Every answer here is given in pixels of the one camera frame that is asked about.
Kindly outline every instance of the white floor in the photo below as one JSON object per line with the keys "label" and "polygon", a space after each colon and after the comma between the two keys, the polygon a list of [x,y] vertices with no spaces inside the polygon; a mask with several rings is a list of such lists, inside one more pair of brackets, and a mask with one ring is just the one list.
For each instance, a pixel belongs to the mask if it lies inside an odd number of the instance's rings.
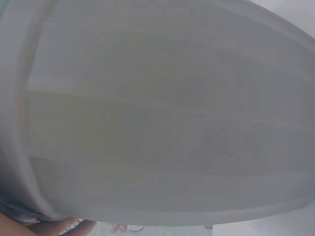
{"label": "white floor", "polygon": [[126,230],[122,232],[117,230],[112,233],[112,225],[98,222],[95,229],[89,236],[212,236],[212,229],[207,229],[204,226],[190,227],[152,227],[145,226],[138,232]]}

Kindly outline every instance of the hand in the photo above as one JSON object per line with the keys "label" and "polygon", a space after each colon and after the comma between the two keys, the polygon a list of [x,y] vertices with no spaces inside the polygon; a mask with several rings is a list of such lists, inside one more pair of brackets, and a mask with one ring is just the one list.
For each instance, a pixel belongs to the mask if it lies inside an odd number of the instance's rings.
{"label": "hand", "polygon": [[[58,236],[70,225],[74,224],[77,218],[67,218],[56,222],[40,222],[23,226],[0,213],[0,235],[3,236]],[[63,236],[87,236],[94,226],[95,221],[84,220],[74,229],[63,234]]]}

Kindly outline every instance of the white plastic surface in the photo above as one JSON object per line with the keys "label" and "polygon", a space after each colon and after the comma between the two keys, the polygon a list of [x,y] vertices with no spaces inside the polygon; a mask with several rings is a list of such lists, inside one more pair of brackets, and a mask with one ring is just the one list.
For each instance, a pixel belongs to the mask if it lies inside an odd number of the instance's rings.
{"label": "white plastic surface", "polygon": [[242,0],[59,1],[26,101],[16,95],[27,104],[28,140],[15,136],[32,170],[24,180],[34,174],[47,206],[37,209],[177,226],[305,206],[314,60],[313,38]]}

